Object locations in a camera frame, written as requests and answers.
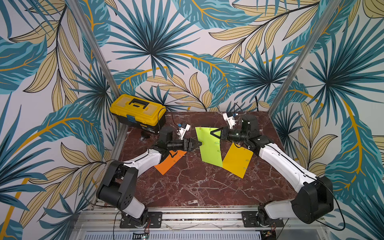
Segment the green paper sheet stack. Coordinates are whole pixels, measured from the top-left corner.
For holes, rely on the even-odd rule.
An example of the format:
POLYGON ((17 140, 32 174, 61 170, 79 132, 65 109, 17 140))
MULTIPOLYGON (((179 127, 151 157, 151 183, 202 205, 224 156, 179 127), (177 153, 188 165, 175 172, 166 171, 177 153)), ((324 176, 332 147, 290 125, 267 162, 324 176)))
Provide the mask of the green paper sheet stack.
POLYGON ((201 158, 204 163, 217 167, 223 167, 223 160, 220 147, 220 139, 211 135, 211 131, 217 130, 212 127, 196 127, 198 141, 200 146, 201 158))

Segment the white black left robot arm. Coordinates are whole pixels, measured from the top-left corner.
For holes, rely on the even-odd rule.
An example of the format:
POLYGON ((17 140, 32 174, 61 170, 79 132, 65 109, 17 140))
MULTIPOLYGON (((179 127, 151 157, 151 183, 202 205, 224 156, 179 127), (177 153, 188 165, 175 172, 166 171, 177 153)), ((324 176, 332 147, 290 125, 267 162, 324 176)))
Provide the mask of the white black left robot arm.
POLYGON ((150 168, 162 163, 170 151, 191 152, 202 143, 195 139, 173 139, 173 128, 163 127, 157 142, 145 153, 129 161, 112 161, 97 189, 97 199, 117 208, 122 213, 134 219, 145 215, 146 206, 134 195, 137 178, 150 168))

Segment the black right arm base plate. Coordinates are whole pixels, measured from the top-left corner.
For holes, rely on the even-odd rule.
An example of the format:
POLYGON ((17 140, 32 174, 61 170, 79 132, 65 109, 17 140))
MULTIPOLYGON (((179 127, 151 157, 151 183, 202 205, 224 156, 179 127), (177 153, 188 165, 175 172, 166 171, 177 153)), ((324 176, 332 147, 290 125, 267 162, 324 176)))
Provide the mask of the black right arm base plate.
POLYGON ((241 212, 242 221, 245 228, 268 228, 268 227, 283 227, 282 219, 270 219, 263 212, 258 211, 243 211, 241 212))

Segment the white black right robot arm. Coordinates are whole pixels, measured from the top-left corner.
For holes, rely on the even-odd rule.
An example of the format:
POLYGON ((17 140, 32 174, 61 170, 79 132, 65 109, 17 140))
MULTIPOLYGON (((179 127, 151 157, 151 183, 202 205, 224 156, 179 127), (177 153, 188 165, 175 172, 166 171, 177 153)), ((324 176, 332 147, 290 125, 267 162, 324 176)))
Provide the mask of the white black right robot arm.
POLYGON ((234 115, 223 114, 228 126, 212 130, 211 135, 245 147, 269 163, 297 192, 292 200, 272 201, 258 207, 256 223, 269 227, 282 219, 299 219, 311 224, 334 210, 333 184, 327 177, 318 177, 282 151, 269 137, 262 135, 258 119, 244 115, 241 129, 235 129, 234 115))

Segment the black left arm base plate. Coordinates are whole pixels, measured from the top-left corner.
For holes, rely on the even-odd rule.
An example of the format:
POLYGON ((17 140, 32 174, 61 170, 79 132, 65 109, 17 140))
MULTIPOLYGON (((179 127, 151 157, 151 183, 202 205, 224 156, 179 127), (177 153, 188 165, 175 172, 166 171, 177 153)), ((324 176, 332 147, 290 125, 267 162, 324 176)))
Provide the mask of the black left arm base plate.
POLYGON ((146 228, 159 229, 162 224, 163 213, 162 212, 148 212, 144 211, 142 216, 138 219, 126 214, 121 214, 121 229, 133 229, 133 228, 146 228))

